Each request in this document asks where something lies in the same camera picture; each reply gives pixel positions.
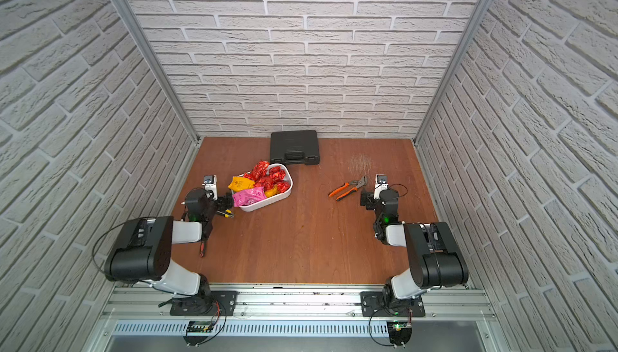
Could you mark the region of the orange tea bag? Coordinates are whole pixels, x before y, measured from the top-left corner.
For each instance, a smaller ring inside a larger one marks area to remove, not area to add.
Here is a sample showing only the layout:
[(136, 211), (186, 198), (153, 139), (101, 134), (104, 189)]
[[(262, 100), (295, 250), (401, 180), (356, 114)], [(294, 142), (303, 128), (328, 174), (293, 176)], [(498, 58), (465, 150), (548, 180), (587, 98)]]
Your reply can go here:
[(254, 188), (255, 181), (245, 177), (233, 177), (228, 188), (234, 193)]

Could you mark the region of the pink tea bag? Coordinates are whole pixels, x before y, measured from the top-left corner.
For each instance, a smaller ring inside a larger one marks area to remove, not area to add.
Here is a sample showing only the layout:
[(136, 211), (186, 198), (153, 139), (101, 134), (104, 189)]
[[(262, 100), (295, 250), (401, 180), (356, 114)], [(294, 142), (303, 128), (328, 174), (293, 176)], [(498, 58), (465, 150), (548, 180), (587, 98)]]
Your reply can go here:
[(267, 198), (262, 186), (241, 190), (233, 194), (235, 207), (246, 207)]

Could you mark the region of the yellow tea bag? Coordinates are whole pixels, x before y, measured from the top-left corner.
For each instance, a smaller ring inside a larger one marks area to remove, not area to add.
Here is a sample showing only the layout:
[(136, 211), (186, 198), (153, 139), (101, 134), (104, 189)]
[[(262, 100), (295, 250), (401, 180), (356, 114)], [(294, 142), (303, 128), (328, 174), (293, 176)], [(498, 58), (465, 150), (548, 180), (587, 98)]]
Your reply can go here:
[(271, 189), (265, 191), (265, 196), (267, 198), (274, 197), (277, 194), (279, 194), (279, 190), (278, 190), (278, 186), (277, 185), (274, 185)]

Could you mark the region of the white storage box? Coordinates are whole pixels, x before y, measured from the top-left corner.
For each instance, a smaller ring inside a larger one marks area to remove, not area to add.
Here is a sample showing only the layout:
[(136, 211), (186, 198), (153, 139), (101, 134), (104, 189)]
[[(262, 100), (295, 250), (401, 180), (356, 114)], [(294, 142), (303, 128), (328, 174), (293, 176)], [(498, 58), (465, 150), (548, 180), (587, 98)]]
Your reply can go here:
[(233, 205), (244, 212), (266, 207), (291, 195), (293, 181), (285, 165), (260, 161), (228, 185)]

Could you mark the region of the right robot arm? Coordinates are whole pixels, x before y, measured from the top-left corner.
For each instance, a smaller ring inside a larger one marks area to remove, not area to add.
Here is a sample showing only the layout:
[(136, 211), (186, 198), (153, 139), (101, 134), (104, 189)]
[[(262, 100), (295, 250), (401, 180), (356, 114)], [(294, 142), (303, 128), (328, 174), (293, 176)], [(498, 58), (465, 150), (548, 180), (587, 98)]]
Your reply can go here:
[(420, 297), (431, 289), (450, 288), (468, 282), (468, 266), (447, 223), (405, 223), (398, 216), (400, 195), (386, 188), (378, 196), (362, 192), (360, 203), (376, 215), (377, 240), (407, 250), (408, 268), (385, 284), (387, 306)]

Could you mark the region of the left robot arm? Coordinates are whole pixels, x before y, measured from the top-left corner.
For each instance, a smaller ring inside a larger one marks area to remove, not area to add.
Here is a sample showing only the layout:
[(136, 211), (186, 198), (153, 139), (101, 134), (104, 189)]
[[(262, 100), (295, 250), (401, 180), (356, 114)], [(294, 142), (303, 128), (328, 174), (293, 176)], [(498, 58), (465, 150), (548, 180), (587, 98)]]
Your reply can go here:
[[(213, 189), (190, 190), (183, 201), (183, 215), (140, 217), (120, 223), (102, 234), (93, 245), (91, 259), (108, 281), (147, 284), (178, 299), (206, 298), (210, 287), (205, 276), (190, 272), (172, 260), (174, 244), (199, 244), (205, 255), (207, 241), (217, 215), (232, 217), (231, 193), (218, 196)], [(111, 250), (102, 263), (95, 260), (103, 240), (119, 229)]]

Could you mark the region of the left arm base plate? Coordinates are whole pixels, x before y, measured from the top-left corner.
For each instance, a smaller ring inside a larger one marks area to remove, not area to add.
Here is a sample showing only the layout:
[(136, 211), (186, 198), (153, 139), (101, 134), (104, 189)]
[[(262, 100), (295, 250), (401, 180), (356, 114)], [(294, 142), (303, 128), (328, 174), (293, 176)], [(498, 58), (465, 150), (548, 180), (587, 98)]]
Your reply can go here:
[(232, 316), (238, 291), (212, 291), (206, 296), (174, 298), (171, 316)]

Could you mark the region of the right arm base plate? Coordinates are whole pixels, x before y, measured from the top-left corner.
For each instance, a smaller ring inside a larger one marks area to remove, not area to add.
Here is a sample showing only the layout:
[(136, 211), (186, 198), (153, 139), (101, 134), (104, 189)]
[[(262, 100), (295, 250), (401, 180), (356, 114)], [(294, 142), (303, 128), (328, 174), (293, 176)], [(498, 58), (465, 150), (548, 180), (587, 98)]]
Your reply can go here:
[(384, 292), (361, 292), (360, 306), (365, 318), (375, 317), (398, 317), (424, 318), (426, 316), (423, 300), (421, 297), (399, 300), (385, 297)]

